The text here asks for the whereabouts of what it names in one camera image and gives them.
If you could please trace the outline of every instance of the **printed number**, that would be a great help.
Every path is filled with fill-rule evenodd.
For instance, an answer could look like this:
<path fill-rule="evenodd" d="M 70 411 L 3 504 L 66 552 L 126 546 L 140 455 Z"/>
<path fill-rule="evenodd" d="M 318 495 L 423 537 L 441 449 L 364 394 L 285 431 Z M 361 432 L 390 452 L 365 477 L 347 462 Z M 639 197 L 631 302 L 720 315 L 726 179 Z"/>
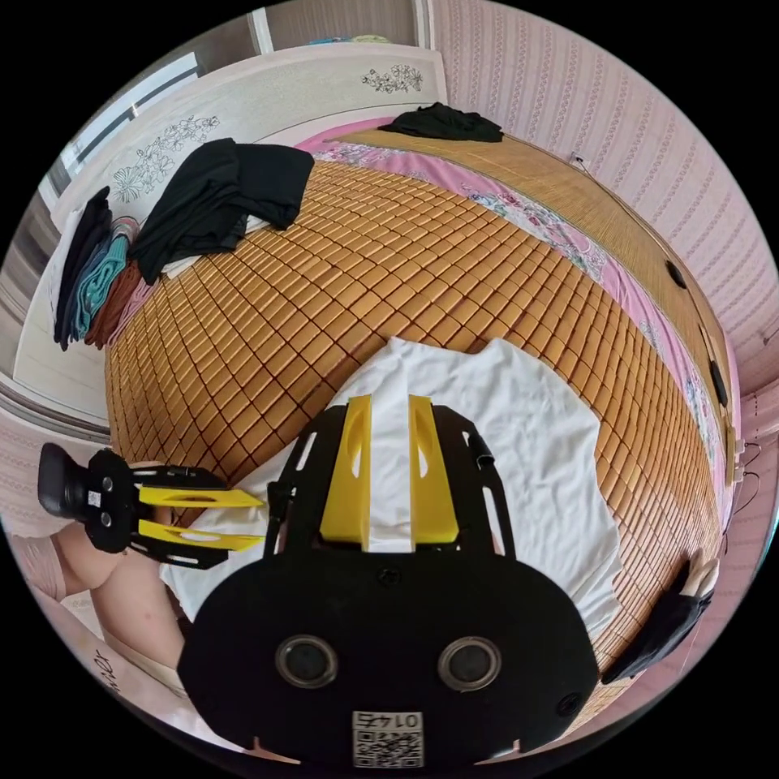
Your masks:
<path fill-rule="evenodd" d="M 378 730 L 416 730 L 420 718 L 416 714 L 384 714 L 379 712 L 357 712 L 356 727 Z"/>

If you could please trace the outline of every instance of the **black clothing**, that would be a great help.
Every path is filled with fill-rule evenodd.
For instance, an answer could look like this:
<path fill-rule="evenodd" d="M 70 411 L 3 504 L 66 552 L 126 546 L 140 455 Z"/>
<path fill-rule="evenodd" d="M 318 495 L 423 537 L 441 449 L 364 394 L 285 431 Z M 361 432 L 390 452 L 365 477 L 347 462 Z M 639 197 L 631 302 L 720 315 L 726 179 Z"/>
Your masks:
<path fill-rule="evenodd" d="M 479 114 L 464 114 L 443 103 L 400 114 L 390 124 L 379 127 L 405 136 L 443 140 L 483 140 L 496 144 L 503 140 L 501 128 Z"/>
<path fill-rule="evenodd" d="M 59 287 L 57 300 L 57 316 L 54 322 L 54 341 L 62 342 L 62 331 L 68 330 L 65 326 L 65 308 L 71 297 L 73 288 L 79 279 L 84 265 L 92 256 L 94 248 L 109 237 L 111 222 L 114 215 L 108 207 L 109 187 L 103 187 L 84 206 L 78 226 L 75 228 L 71 246 L 67 250 L 65 264 L 62 267 L 62 282 Z"/>
<path fill-rule="evenodd" d="M 667 657 L 690 634 L 712 602 L 712 593 L 703 597 L 680 595 L 689 574 L 687 562 L 670 589 L 657 601 L 646 624 L 603 674 L 604 684 L 633 678 Z"/>
<path fill-rule="evenodd" d="M 285 230 L 300 213 L 314 158 L 269 144 L 222 138 L 203 144 L 170 179 L 130 249 L 144 280 L 184 257 L 227 252 L 246 232 L 248 215 Z"/>

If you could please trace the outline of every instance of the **brown clothing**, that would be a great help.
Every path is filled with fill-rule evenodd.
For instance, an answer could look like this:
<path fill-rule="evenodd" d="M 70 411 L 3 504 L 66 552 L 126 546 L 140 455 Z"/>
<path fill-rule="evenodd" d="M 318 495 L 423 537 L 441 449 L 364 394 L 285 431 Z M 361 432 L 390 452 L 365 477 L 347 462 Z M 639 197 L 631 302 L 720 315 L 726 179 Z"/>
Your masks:
<path fill-rule="evenodd" d="M 138 286 L 139 281 L 140 271 L 138 264 L 131 260 L 127 263 L 127 267 L 111 283 L 108 297 L 92 320 L 92 325 L 87 332 L 84 343 L 88 345 L 94 344 L 98 349 L 102 349 L 105 346 L 111 334 L 116 330 L 119 319 L 122 317 L 122 311 L 124 311 L 124 307 Z"/>

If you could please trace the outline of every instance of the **floral decal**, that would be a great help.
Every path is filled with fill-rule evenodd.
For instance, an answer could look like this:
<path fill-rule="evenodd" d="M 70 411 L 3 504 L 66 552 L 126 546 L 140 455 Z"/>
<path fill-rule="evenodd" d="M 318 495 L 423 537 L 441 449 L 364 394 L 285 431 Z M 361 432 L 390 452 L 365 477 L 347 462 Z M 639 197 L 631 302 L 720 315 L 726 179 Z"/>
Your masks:
<path fill-rule="evenodd" d="M 391 95 L 393 92 L 420 92 L 424 78 L 411 65 L 393 65 L 389 73 L 379 73 L 371 68 L 362 78 L 363 84 L 370 84 L 377 92 Z"/>
<path fill-rule="evenodd" d="M 366 159 L 379 162 L 403 154 L 394 148 L 374 148 L 364 144 L 335 144 L 332 148 L 314 152 L 314 159 L 323 162 L 343 162 L 345 165 L 364 165 Z"/>
<path fill-rule="evenodd" d="M 687 398 L 689 407 L 695 424 L 698 426 L 700 437 L 703 439 L 706 456 L 709 463 L 713 465 L 715 458 L 714 436 L 712 435 L 712 409 L 709 405 L 708 396 L 700 376 L 697 372 L 691 374 L 684 382 L 684 394 Z"/>
<path fill-rule="evenodd" d="M 470 200 L 548 243 L 595 283 L 601 284 L 603 268 L 607 262 L 606 253 L 587 236 L 563 222 L 557 214 L 517 192 L 486 195 L 472 189 L 468 184 L 463 183 L 461 186 Z"/>
<path fill-rule="evenodd" d="M 657 355 L 660 357 L 660 359 L 663 359 L 663 342 L 660 339 L 660 333 L 657 332 L 655 325 L 653 325 L 652 322 L 642 320 L 639 322 L 639 330 L 652 344 L 652 348 L 657 352 Z"/>
<path fill-rule="evenodd" d="M 215 116 L 198 119 L 191 116 L 166 127 L 146 148 L 136 150 L 135 165 L 119 168 L 114 173 L 114 195 L 123 203 L 148 195 L 175 166 L 165 152 L 180 152 L 188 141 L 204 144 L 218 124 Z"/>

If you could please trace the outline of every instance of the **screw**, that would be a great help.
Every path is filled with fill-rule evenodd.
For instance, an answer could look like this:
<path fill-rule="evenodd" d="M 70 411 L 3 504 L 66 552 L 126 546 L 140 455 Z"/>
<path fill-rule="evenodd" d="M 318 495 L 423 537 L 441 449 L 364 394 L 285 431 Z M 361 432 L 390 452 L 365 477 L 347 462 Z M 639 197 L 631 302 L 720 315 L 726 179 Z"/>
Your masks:
<path fill-rule="evenodd" d="M 582 696 L 577 692 L 566 695 L 566 697 L 557 704 L 557 714 L 559 714 L 560 717 L 570 717 L 571 714 L 575 714 L 579 709 L 581 701 Z"/>
<path fill-rule="evenodd" d="M 377 579 L 379 584 L 383 584 L 385 587 L 393 587 L 395 584 L 400 583 L 400 571 L 396 568 L 382 568 Z"/>

